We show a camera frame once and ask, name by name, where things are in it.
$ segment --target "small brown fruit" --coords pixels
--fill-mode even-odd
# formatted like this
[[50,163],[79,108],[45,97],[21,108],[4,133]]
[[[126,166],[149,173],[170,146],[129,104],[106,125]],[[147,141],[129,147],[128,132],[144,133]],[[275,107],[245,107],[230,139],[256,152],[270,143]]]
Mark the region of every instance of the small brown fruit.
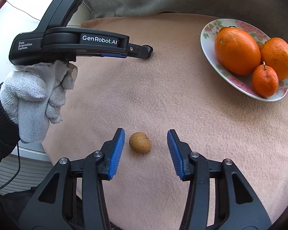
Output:
[[259,49],[261,50],[261,48],[262,48],[262,46],[263,46],[263,43],[262,43],[262,42],[260,42],[260,41],[256,41],[256,43],[257,43],[257,45],[258,45]]
[[136,132],[129,138],[129,145],[134,151],[144,154],[151,150],[151,141],[143,132]]

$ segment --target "pink flower pattern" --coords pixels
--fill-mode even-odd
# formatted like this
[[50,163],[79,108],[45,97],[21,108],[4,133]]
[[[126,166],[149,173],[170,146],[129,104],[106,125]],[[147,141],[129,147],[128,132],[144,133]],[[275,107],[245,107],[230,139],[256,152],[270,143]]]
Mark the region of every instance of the pink flower pattern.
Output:
[[257,38],[259,40],[265,40],[265,39],[268,39],[268,36],[266,36],[263,32],[261,32],[260,30],[256,29],[256,35],[257,35]]
[[288,87],[284,87],[283,89],[282,89],[282,91],[283,91],[283,96],[286,94],[286,92],[288,91]]
[[209,25],[205,28],[205,31],[211,32],[212,28],[209,27]]
[[254,96],[258,96],[258,94],[256,94],[252,88],[250,88],[248,85],[246,85],[245,83],[241,82],[240,80],[236,79],[233,76],[228,77],[228,79],[236,86],[238,86],[240,89],[242,89],[243,91],[252,94]]
[[255,28],[252,25],[245,22],[236,21],[236,24],[239,28],[243,29],[247,33],[252,33],[255,30]]

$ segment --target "black cable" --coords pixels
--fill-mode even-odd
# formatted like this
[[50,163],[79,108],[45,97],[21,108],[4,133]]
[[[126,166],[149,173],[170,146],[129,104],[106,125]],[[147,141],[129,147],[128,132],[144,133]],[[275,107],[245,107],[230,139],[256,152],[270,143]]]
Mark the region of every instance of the black cable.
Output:
[[[11,5],[12,7],[17,8],[17,7],[15,7],[14,5],[12,5],[8,0],[6,0],[6,1],[7,1],[7,3],[8,3],[9,5]],[[20,11],[22,11],[22,12],[25,12],[28,16],[34,18],[35,20],[41,21],[41,20],[33,17],[32,15],[28,14],[26,11],[23,11],[23,10],[21,10],[20,8],[17,8],[17,9],[20,10]]]
[[3,184],[2,186],[0,186],[0,190],[3,189],[5,186],[9,185],[11,183],[11,181],[14,180],[14,178],[18,175],[19,171],[20,171],[20,155],[19,155],[19,146],[18,146],[18,143],[17,143],[17,153],[18,153],[18,170],[17,172],[15,173],[15,175],[9,179],[5,184]]

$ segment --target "plate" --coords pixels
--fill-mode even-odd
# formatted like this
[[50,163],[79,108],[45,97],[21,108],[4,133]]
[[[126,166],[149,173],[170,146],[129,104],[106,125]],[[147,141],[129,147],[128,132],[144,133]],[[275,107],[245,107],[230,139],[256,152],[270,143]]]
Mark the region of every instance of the plate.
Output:
[[253,90],[251,75],[240,76],[231,73],[218,61],[214,51],[214,40],[217,37],[220,28],[229,26],[235,26],[246,31],[255,39],[255,41],[265,43],[268,39],[270,39],[270,37],[268,37],[264,32],[243,21],[234,19],[217,19],[211,21],[203,28],[200,34],[200,44],[209,63],[229,84],[252,98],[266,102],[273,102],[282,99],[288,91],[288,78],[283,81],[279,81],[278,89],[273,96],[263,98]]

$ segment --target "metal screw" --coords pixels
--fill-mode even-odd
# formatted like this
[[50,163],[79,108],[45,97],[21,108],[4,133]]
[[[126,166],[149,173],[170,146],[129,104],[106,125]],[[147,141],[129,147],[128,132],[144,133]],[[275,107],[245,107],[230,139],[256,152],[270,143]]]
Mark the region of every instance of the metal screw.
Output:
[[225,159],[224,162],[226,165],[232,165],[233,164],[233,161],[231,159]]
[[66,164],[67,163],[67,158],[66,157],[61,158],[59,163],[60,164]]
[[197,157],[200,156],[200,154],[199,154],[198,152],[196,152],[196,151],[192,151],[192,152],[190,153],[190,156],[197,158]]
[[103,153],[101,151],[95,151],[94,152],[94,157],[101,157]]

